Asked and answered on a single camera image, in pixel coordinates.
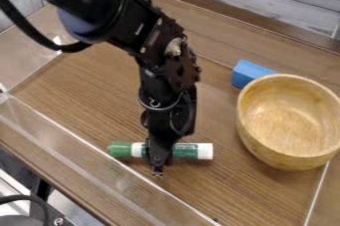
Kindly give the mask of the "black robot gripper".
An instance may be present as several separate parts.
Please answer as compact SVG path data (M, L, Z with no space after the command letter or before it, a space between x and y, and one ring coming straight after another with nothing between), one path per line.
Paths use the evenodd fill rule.
M178 141L192 135L196 122L196 86L175 93L167 86L142 83L139 100L144 107L142 124L148 130L147 156L154 176L164 175L171 165L172 147Z

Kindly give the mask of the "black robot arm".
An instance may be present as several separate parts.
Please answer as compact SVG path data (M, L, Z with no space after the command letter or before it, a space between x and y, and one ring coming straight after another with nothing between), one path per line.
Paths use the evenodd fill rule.
M10 0L0 11L26 35L46 48L78 53L110 43L136 59L140 69L139 99L146 109L142 124L148 130L147 160L152 173L164 173L174 146L195 130L196 83L202 68L187 44L182 25L152 0L47 0L74 44L56 44L27 20Z

